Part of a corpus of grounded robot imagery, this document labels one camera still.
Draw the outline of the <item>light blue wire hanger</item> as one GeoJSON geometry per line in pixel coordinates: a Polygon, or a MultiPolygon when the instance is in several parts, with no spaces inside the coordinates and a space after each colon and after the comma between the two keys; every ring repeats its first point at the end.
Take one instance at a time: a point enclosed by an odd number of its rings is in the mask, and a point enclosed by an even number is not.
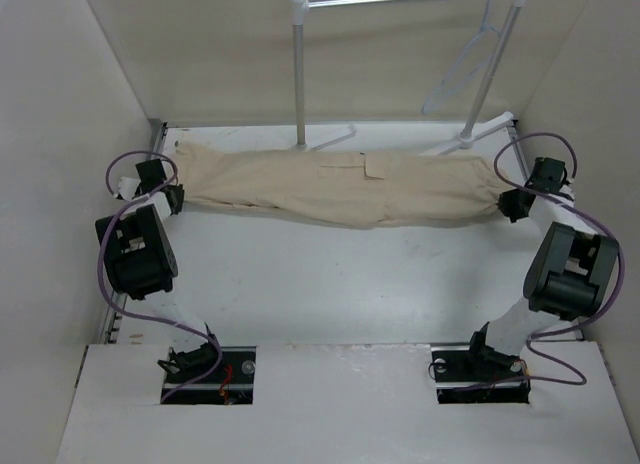
{"type": "Polygon", "coordinates": [[[462,47],[449,69],[444,73],[438,85],[426,96],[421,115],[427,117],[440,110],[448,100],[462,91],[488,67],[493,52],[479,54],[484,44],[497,43],[503,36],[506,26],[496,27],[492,21],[492,3],[485,0],[480,22],[475,33],[462,47]]]}

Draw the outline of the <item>beige trousers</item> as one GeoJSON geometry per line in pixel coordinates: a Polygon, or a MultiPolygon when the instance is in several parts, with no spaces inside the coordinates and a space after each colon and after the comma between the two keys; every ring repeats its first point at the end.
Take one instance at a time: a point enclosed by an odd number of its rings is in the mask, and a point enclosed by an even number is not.
{"type": "Polygon", "coordinates": [[[181,142],[173,160],[190,204],[351,228],[458,223],[490,216],[509,188],[485,158],[475,155],[224,153],[181,142]]]}

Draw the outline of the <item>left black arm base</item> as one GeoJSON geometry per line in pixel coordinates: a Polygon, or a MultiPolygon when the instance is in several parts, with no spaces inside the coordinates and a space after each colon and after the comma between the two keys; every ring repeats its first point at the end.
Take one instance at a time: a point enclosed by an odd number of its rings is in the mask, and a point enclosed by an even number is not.
{"type": "Polygon", "coordinates": [[[164,405],[251,405],[254,397],[257,349],[223,347],[222,358],[214,370],[217,354],[204,344],[190,352],[169,351],[159,360],[164,371],[160,403],[164,405]]]}

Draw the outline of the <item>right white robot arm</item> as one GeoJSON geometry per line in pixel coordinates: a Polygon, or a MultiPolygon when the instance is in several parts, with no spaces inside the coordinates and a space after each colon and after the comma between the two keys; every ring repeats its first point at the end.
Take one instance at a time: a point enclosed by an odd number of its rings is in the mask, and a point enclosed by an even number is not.
{"type": "Polygon", "coordinates": [[[479,380],[510,368],[534,335],[560,322],[594,317],[620,257],[611,233],[576,210],[560,160],[537,158],[526,183],[500,195],[498,209],[513,223],[534,221],[544,236],[522,297],[471,337],[463,364],[479,380]]]}

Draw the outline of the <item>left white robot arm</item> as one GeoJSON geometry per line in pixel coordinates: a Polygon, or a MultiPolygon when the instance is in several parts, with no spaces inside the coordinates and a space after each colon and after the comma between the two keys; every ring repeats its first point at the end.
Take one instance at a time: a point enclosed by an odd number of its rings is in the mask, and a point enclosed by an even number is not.
{"type": "Polygon", "coordinates": [[[149,160],[135,165],[138,177],[123,178],[108,191],[122,200],[118,213],[98,219],[95,230],[100,244],[97,276],[108,305],[116,312],[138,320],[155,322],[187,332],[203,340],[190,351],[169,352],[159,365],[169,375],[187,376],[194,381],[214,382],[224,371],[219,342],[206,323],[195,325],[174,304],[155,306],[150,315],[117,306],[105,285],[132,300],[173,291],[178,276],[175,254],[164,229],[164,221],[183,208],[185,191],[178,182],[176,163],[152,152],[149,160]]]}

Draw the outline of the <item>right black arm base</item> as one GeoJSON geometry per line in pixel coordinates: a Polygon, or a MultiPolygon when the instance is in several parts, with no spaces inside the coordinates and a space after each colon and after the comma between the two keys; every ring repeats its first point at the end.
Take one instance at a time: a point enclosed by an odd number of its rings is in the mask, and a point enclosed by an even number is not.
{"type": "Polygon", "coordinates": [[[467,344],[430,348],[428,374],[439,404],[528,404],[531,385],[519,358],[498,364],[473,357],[467,344]]]}

